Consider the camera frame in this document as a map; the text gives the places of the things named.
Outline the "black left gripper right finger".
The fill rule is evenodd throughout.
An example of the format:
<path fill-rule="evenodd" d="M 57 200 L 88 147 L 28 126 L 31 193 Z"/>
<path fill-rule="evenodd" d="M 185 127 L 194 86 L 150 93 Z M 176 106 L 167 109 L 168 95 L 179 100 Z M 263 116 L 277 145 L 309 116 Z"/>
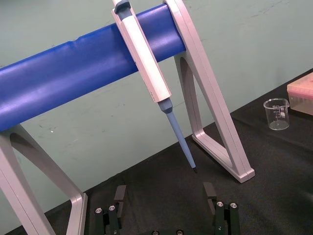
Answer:
<path fill-rule="evenodd" d="M 239 234 L 239 204 L 231 201 L 225 203 L 217 198 L 216 191 L 210 182 L 203 183 L 203 194 L 212 216 L 214 235 Z"/>

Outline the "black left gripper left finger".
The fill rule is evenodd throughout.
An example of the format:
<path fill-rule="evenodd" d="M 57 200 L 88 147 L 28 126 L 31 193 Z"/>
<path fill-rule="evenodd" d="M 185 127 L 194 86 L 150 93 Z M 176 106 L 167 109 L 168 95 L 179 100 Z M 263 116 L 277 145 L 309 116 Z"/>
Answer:
<path fill-rule="evenodd" d="M 95 235 L 106 235 L 106 227 L 109 227 L 109 235 L 119 235 L 122 229 L 123 208 L 125 204 L 126 185 L 116 188 L 113 203 L 107 208 L 98 207 L 94 210 Z"/>

